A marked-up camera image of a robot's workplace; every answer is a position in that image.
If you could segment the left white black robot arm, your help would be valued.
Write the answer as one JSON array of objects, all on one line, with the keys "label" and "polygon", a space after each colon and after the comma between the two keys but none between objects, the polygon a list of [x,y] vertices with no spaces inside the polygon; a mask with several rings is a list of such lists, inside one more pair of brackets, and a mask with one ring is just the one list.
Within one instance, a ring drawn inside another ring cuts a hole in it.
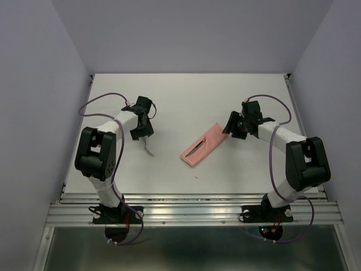
[{"label": "left white black robot arm", "polygon": [[154,104],[147,97],[139,96],[134,104],[125,101],[117,116],[106,113],[83,113],[83,117],[105,117],[108,121],[95,128],[81,130],[74,162],[75,168],[92,183],[106,216],[112,222],[125,218],[124,197],[115,184],[115,174],[125,149],[125,136],[133,141],[146,140],[153,135],[149,113]]}]

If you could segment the pink handled knife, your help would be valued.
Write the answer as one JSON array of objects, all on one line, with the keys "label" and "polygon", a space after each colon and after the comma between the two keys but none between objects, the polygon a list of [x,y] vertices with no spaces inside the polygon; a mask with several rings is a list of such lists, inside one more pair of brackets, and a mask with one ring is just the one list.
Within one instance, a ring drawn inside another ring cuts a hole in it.
[{"label": "pink handled knife", "polygon": [[203,139],[202,141],[200,141],[197,145],[195,145],[194,147],[192,147],[189,151],[186,151],[186,155],[185,157],[189,157],[192,154],[194,154],[205,142],[205,139]]}]

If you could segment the pink handled fork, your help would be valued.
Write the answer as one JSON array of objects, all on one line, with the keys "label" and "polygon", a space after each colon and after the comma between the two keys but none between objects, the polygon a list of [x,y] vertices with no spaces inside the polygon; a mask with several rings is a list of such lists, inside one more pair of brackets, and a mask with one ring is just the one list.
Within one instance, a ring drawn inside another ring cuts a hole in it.
[{"label": "pink handled fork", "polygon": [[154,157],[155,157],[154,153],[149,149],[148,137],[143,137],[143,142],[144,142],[144,149],[145,149],[146,153],[147,153],[150,157],[154,158]]}]

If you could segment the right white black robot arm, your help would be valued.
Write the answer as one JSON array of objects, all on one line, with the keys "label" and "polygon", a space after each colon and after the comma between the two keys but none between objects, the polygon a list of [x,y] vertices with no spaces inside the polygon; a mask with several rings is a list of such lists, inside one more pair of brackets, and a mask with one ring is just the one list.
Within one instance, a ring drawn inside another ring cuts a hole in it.
[{"label": "right white black robot arm", "polygon": [[[280,208],[303,198],[302,194],[312,187],[328,182],[331,170],[323,141],[319,137],[296,134],[283,128],[270,117],[263,117],[258,101],[242,103],[242,111],[232,111],[223,134],[233,138],[246,139],[252,135],[269,143],[268,166],[272,191],[263,199],[259,213],[265,220],[273,220]],[[275,183],[273,173],[273,149],[285,155],[285,180]]]}]

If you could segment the pink cloth napkin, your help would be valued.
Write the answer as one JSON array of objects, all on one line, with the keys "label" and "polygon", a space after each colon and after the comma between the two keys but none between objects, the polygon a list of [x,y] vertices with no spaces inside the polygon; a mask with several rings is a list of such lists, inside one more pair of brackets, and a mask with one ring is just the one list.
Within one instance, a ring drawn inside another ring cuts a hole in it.
[{"label": "pink cloth napkin", "polygon": [[184,151],[180,158],[191,168],[197,166],[227,138],[227,134],[223,134],[222,131],[222,127],[215,123],[197,141],[190,145],[186,151],[189,151],[203,139],[205,139],[204,144],[189,157],[185,157],[186,151]]}]

